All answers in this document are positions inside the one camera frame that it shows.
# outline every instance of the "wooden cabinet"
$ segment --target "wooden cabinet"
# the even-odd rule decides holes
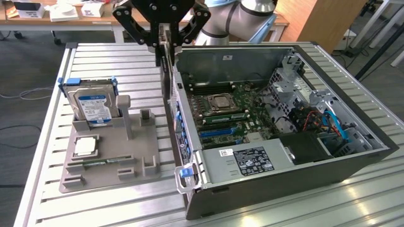
[[[280,41],[315,41],[332,52],[367,0],[279,0],[276,12],[289,22]]]

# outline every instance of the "floor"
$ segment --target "floor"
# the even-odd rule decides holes
[[[369,19],[369,15],[359,17],[352,25],[352,30],[359,33],[361,27]],[[48,87],[55,84],[55,78],[59,71],[60,60],[64,46],[56,46],[49,32],[23,32],[25,39],[17,40],[11,37],[0,42],[0,94],[17,95],[21,91],[36,87]],[[80,43],[107,43],[113,42],[111,32],[87,31],[87,32],[57,32],[63,42]],[[404,43],[404,36],[396,41],[385,54],[380,57],[379,64],[397,50]],[[379,47],[372,50],[367,48],[372,56]],[[399,68],[389,66],[389,63],[397,54],[364,80],[363,84],[376,95],[376,97],[391,108],[395,114],[404,119],[404,62]],[[336,57],[343,64],[343,57]],[[369,57],[360,55],[348,70],[355,75],[365,65]],[[31,97],[41,97],[49,94],[49,91],[37,92]],[[47,113],[49,99],[25,101],[21,99],[0,98],[0,128],[31,124],[41,127]],[[21,127],[0,131],[0,143],[15,146],[31,145],[36,142],[39,132],[35,128]],[[27,149],[9,148],[0,145],[0,223],[1,226],[12,226],[19,203],[24,189],[31,162],[35,154],[35,146]]]

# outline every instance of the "blue pcie slot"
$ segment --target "blue pcie slot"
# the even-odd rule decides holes
[[[223,129],[209,132],[201,132],[201,137],[211,137],[211,136],[223,136],[223,135],[233,135],[236,132],[236,128]]]

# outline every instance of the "slotted aluminum surface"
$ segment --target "slotted aluminum surface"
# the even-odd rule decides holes
[[[187,221],[183,196],[177,193],[173,179],[173,155],[155,56],[145,46],[135,44],[79,44],[76,49],[67,49],[59,76],[65,74],[65,77],[83,79],[116,76],[119,93],[131,95],[131,112],[137,113],[141,108],[152,109],[156,114],[163,176],[140,185],[68,194],[59,192],[72,110],[67,99],[55,90],[15,226],[403,225],[403,122],[320,47],[311,43],[297,44],[401,147],[399,151],[339,184]],[[311,70],[305,70],[315,87],[324,87]]]

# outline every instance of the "motherboard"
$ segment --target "motherboard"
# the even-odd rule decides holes
[[[192,87],[188,101],[204,149],[268,140],[279,130],[251,83]]]

